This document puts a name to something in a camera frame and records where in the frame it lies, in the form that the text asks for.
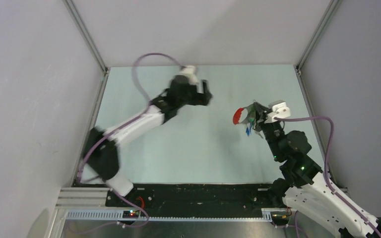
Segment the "metal key holder red handle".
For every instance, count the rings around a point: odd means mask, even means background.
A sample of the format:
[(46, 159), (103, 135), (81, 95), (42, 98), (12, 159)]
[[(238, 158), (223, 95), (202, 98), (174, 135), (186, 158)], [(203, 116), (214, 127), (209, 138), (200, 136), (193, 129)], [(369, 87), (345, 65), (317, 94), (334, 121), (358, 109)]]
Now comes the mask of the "metal key holder red handle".
[(238, 108), (232, 118), (232, 122), (234, 125), (237, 124), (244, 124), (248, 125), (250, 123), (253, 123), (256, 120), (256, 110), (254, 103)]

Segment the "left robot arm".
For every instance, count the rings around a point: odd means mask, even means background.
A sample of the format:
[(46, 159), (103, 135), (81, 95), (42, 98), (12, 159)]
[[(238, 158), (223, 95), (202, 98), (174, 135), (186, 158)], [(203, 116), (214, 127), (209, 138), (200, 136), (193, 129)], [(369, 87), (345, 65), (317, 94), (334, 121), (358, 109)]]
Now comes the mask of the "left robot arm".
[(207, 106), (212, 99), (208, 81), (202, 80), (202, 92), (185, 76), (175, 76), (170, 86), (150, 100), (143, 112), (112, 129), (92, 128), (86, 140), (81, 167), (88, 166), (116, 195), (124, 206), (137, 200), (133, 183), (121, 170), (120, 151), (133, 140), (175, 117), (183, 106)]

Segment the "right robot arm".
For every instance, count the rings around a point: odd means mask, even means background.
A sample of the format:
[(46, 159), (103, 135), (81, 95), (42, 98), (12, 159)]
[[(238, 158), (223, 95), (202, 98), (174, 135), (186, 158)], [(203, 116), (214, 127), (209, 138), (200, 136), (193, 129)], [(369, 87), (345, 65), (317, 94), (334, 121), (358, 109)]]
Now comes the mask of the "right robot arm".
[(282, 122), (291, 121), (284, 101), (268, 107), (254, 101), (247, 108), (244, 123), (248, 130), (265, 138), (283, 178), (273, 182), (268, 194), (274, 207), (286, 205), (301, 212), (336, 238), (381, 238), (381, 217), (376, 217), (347, 196), (308, 156), (311, 145), (306, 134), (285, 133)]

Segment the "blue key tag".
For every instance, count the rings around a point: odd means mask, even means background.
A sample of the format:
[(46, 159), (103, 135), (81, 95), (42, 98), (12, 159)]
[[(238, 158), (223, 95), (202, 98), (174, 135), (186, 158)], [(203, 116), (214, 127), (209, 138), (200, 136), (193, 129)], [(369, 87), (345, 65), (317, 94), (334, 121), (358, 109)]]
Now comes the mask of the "blue key tag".
[(252, 134), (252, 127), (253, 125), (251, 123), (247, 124), (246, 126), (246, 135), (250, 136)]

